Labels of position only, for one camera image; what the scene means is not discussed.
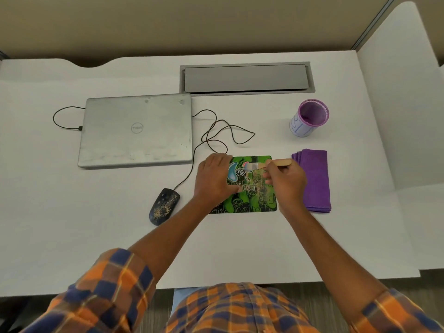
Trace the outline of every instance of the silver laptop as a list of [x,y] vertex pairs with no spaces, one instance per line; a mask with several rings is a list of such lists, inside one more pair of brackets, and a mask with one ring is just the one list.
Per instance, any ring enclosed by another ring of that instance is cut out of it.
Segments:
[[191,95],[86,101],[78,166],[190,162]]

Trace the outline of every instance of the mouse cable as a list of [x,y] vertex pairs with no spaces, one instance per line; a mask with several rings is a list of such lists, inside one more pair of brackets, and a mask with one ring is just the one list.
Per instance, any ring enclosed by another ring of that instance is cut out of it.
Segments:
[[54,124],[56,124],[58,127],[64,128],[64,129],[66,129],[66,130],[69,129],[69,130],[79,130],[79,131],[81,131],[81,130],[83,129],[83,126],[79,126],[79,127],[63,127],[63,126],[57,124],[56,121],[55,121],[55,120],[56,120],[55,117],[56,117],[56,114],[57,114],[58,112],[60,112],[60,111],[62,111],[62,110],[64,110],[64,109],[68,109],[68,108],[70,108],[70,107],[75,107],[75,108],[77,108],[77,109],[85,110],[84,107],[79,107],[79,106],[66,106],[66,107],[64,107],[64,108],[62,108],[62,109],[60,109],[60,110],[57,110],[57,111],[54,113],[54,115],[52,116],[52,121],[53,121]]
[[[184,182],[190,177],[191,173],[193,172],[193,168],[194,168],[194,155],[195,155],[195,153],[196,153],[197,148],[198,148],[200,145],[208,144],[208,147],[209,147],[214,153],[218,153],[218,152],[215,151],[215,150],[213,149],[213,147],[211,147],[211,145],[210,145],[210,141],[217,141],[217,142],[220,142],[222,145],[225,146],[225,152],[224,152],[224,153],[227,154],[227,153],[228,153],[228,146],[227,146],[223,141],[218,140],[218,139],[214,139],[214,138],[216,137],[216,135],[218,135],[219,133],[221,133],[224,129],[226,129],[226,128],[230,128],[230,130],[231,130],[231,137],[233,138],[233,141],[234,141],[237,145],[242,145],[242,144],[247,143],[248,141],[250,141],[250,140],[256,135],[256,133],[251,132],[251,131],[248,131],[247,129],[245,129],[245,128],[243,128],[243,127],[240,127],[240,126],[237,126],[237,125],[231,125],[231,124],[229,124],[229,123],[228,123],[226,120],[224,120],[224,119],[219,119],[219,120],[218,120],[218,116],[217,116],[216,112],[214,112],[214,111],[212,111],[212,110],[208,110],[208,109],[201,110],[201,111],[197,112],[195,115],[192,115],[192,117],[195,117],[195,116],[197,116],[199,113],[202,113],[202,112],[204,112],[204,111],[209,111],[209,112],[211,112],[211,113],[214,114],[214,123],[212,123],[211,126],[210,126],[210,128],[208,129],[208,131],[205,132],[205,133],[202,135],[202,137],[200,138],[201,143],[198,144],[198,145],[196,146],[196,148],[194,149],[194,151],[193,151],[193,157],[192,157],[192,163],[191,163],[191,170],[190,170],[190,173],[188,173],[188,175],[186,176],[186,178],[183,179],[183,181],[182,181],[180,184],[178,184],[177,186],[175,186],[174,190],[176,190],[181,184],[183,184],[183,183],[184,183]],[[209,136],[208,136],[209,133],[213,130],[214,126],[216,126],[216,124],[217,124],[218,122],[224,122],[224,123],[226,123],[227,126],[221,128],[221,129],[220,129],[215,135],[213,135],[212,137],[209,137]],[[237,142],[236,139],[234,138],[233,127],[237,127],[237,128],[239,128],[239,129],[241,129],[241,130],[243,130],[243,131],[246,131],[246,132],[248,132],[248,133],[251,133],[252,136],[249,137],[249,138],[248,138],[246,141],[244,141],[244,142]]]

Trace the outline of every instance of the person's left hand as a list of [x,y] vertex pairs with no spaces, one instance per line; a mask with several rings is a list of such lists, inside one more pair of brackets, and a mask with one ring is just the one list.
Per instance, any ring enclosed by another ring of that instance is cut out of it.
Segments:
[[207,202],[211,207],[238,193],[242,187],[226,182],[228,166],[233,156],[213,153],[199,164],[194,186],[194,197]]

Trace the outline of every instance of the black mouse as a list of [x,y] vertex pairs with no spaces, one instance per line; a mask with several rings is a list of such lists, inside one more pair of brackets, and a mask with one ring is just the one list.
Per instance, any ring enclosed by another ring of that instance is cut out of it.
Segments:
[[180,195],[172,189],[164,188],[160,192],[150,211],[150,221],[154,225],[161,225],[173,213],[174,207],[180,200]]

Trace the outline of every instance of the dell logo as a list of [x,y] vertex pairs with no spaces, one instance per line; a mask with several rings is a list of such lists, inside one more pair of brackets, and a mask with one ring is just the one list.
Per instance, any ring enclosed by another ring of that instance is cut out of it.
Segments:
[[143,125],[141,123],[134,123],[133,126],[131,126],[131,132],[133,133],[140,133],[143,130]]

